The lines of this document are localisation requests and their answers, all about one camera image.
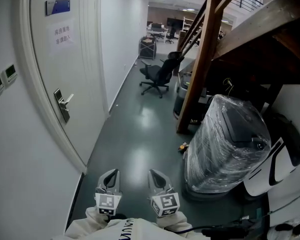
hallway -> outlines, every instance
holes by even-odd
[[[162,65],[157,54],[149,63]],[[99,177],[111,169],[119,169],[123,197],[118,213],[128,218],[143,218],[156,221],[156,214],[149,205],[148,170],[156,169],[170,177],[179,193],[180,211],[184,212],[193,226],[216,225],[236,220],[251,211],[256,216],[258,202],[243,207],[231,194],[215,201],[190,202],[181,195],[183,160],[178,146],[189,142],[196,128],[189,135],[176,134],[177,120],[173,115],[176,97],[176,77],[169,83],[168,93],[163,91],[160,99],[155,89],[141,96],[146,86],[139,86],[145,77],[139,72],[143,64],[138,59],[137,67],[129,73],[121,92],[105,122],[88,164],[88,173],[83,178],[74,206],[72,220],[85,217],[85,210],[95,206],[94,193]]]

desk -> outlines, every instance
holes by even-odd
[[[167,28],[165,28],[164,29],[165,30],[165,32],[160,32],[160,31],[152,31],[152,30],[146,30],[146,33],[148,34],[162,34],[162,35],[164,35],[164,38],[163,38],[163,43],[165,44],[166,43],[166,37],[167,37],[167,33],[168,33],[168,29]]]

person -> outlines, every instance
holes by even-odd
[[[175,214],[159,217],[156,223],[142,218],[112,219],[109,222],[107,215],[98,214],[96,207],[85,211],[86,218],[74,220],[65,234],[53,240],[209,240],[201,233],[190,231],[186,216],[178,211]]]

baseboard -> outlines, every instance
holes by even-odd
[[[74,196],[73,196],[73,199],[72,199],[72,204],[71,204],[71,207],[70,207],[70,210],[69,210],[68,219],[66,221],[64,232],[66,232],[66,230],[69,228],[69,226],[71,224],[72,215],[74,213],[75,204],[76,204],[76,201],[77,201],[77,198],[78,198],[79,190],[80,190],[80,187],[82,185],[82,181],[84,179],[84,176],[85,176],[85,174],[82,173],[81,176],[80,176],[80,179],[78,181],[78,184],[76,185],[76,190],[74,192]]]
[[[124,84],[125,84],[125,82],[126,82],[126,80],[127,80],[127,77],[129,76],[129,74],[130,74],[132,68],[134,67],[135,61],[138,59],[138,57],[139,57],[139,55],[135,58],[134,62],[132,63],[132,65],[131,65],[131,67],[130,67],[130,69],[129,69],[129,72],[125,75],[125,78],[124,78],[124,80],[123,80],[123,82],[122,82],[122,84],[121,84],[121,86],[120,86],[118,92],[116,93],[115,98],[114,98],[114,100],[113,100],[111,106],[110,106],[109,113],[111,113],[111,111],[112,111],[112,109],[113,109],[113,107],[114,107],[114,104],[116,103],[117,98],[118,98],[118,96],[119,96],[119,94],[120,94],[120,92],[121,92],[121,89],[122,89],[122,87],[124,86]]]

door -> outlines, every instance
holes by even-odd
[[[51,3],[53,10],[47,6]],[[87,165],[106,119],[96,0],[30,0],[30,17],[35,56],[47,95],[65,134]],[[72,97],[61,108],[55,96],[58,89],[65,102]]]

